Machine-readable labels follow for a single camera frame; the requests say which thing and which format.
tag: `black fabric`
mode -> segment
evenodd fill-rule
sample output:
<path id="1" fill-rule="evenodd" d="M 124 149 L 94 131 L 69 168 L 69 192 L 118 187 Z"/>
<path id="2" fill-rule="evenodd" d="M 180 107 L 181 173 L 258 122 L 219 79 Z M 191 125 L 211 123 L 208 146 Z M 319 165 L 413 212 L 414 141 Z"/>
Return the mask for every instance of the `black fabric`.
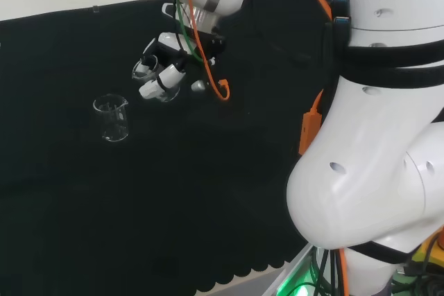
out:
<path id="1" fill-rule="evenodd" d="M 366 48 L 352 46 L 343 59 L 366 67 L 412 67 L 444 60 L 444 40 L 412 46 Z"/>
<path id="2" fill-rule="evenodd" d="M 379 68 L 355 66 L 337 61 L 334 66 L 335 76 L 343 76 L 360 85 L 415 89 L 444 84 L 444 66 L 419 69 Z"/>
<path id="3" fill-rule="evenodd" d="M 352 246 L 350 249 L 365 256 L 369 256 L 370 258 L 397 265 L 407 262 L 415 252 L 418 251 L 419 246 L 409 253 L 401 252 L 375 242 Z"/>
<path id="4" fill-rule="evenodd" d="M 170 105 L 145 103 L 131 71 L 172 30 L 164 1 L 0 23 L 0 284 L 32 296 L 193 295 L 305 245 L 285 188 L 324 73 L 263 43 L 245 9 L 221 22 L 215 75 L 230 82 L 228 104 L 189 86 Z M 274 44 L 318 52 L 313 0 L 256 6 Z M 95 124 L 92 103 L 108 93 L 129 101 L 120 145 Z"/>

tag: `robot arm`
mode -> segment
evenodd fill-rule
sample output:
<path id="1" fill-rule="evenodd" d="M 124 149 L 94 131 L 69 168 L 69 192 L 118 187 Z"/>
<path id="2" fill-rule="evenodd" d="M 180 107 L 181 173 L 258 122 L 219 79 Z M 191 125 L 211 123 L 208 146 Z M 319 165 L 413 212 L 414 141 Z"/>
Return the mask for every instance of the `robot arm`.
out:
<path id="1" fill-rule="evenodd" d="M 187 0 L 180 0 L 185 6 L 178 5 L 175 13 L 167 13 L 167 4 L 162 8 L 162 12 L 172 19 L 179 19 L 179 14 L 186 17 L 183 26 L 188 29 L 188 36 L 193 26 L 190 17 L 196 18 L 197 30 L 200 31 L 201 43 L 195 43 L 192 37 L 184 38 L 184 35 L 176 33 L 162 33 L 158 39 L 153 40 L 145 49 L 142 59 L 136 64 L 133 70 L 133 78 L 143 84 L 139 92 L 145 99 L 157 98 L 161 101 L 170 101 L 176 97 L 179 90 L 179 84 L 185 77 L 185 66 L 192 62 L 192 53 L 195 52 L 196 44 L 203 45 L 202 58 L 208 58 L 210 61 L 205 63 L 205 68 L 209 76 L 212 88 L 216 94 L 226 101 L 229 98 L 229 88 L 226 80 L 219 81 L 219 85 L 225 87 L 226 96 L 222 96 L 211 75 L 211 66 L 214 65 L 213 57 L 224 49 L 225 41 L 223 37 L 214 33 L 219 17 L 231 15 L 240 9 L 243 0 L 193 0 L 193 8 L 187 4 Z M 192 90 L 198 91 L 205 89 L 205 83 L 202 80 L 196 81 Z"/>

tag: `green light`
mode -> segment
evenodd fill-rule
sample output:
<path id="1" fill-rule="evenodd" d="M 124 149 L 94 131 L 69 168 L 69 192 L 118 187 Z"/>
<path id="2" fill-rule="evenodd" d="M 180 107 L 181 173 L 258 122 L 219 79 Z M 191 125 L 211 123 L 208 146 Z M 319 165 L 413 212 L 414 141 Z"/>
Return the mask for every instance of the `green light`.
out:
<path id="1" fill-rule="evenodd" d="M 308 296 L 308 290 L 305 288 L 305 286 L 299 287 L 297 290 L 293 293 L 294 296 Z"/>
<path id="2" fill-rule="evenodd" d="M 284 289 L 285 288 L 285 286 L 287 286 L 287 284 L 288 284 L 288 282 L 289 282 L 289 280 L 286 280 L 278 289 L 277 289 L 277 294 L 279 294 L 281 291 L 282 291 L 282 289 Z"/>

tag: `clear glass beaker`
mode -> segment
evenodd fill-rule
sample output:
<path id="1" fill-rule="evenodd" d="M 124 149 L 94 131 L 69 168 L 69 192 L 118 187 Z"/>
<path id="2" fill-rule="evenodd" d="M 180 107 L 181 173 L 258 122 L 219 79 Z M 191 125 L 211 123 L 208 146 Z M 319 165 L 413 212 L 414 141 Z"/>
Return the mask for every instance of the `clear glass beaker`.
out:
<path id="1" fill-rule="evenodd" d="M 97 98 L 94 103 L 101 126 L 102 139 L 110 142 L 118 142 L 129 134 L 128 120 L 125 106 L 128 101 L 119 95 L 108 94 Z"/>

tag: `black table surface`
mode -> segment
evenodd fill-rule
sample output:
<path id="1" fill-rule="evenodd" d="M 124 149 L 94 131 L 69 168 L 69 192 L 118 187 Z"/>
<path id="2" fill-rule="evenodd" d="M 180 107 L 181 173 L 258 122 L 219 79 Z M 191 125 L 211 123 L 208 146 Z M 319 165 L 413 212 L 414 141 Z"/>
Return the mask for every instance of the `black table surface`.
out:
<path id="1" fill-rule="evenodd" d="M 323 86 L 313 0 L 226 18 L 232 99 L 146 103 L 130 72 L 172 23 L 148 0 L 0 23 L 0 293 L 193 295 L 280 267 L 305 245 L 285 202 L 300 123 Z M 129 101 L 130 136 L 100 140 L 93 100 Z"/>

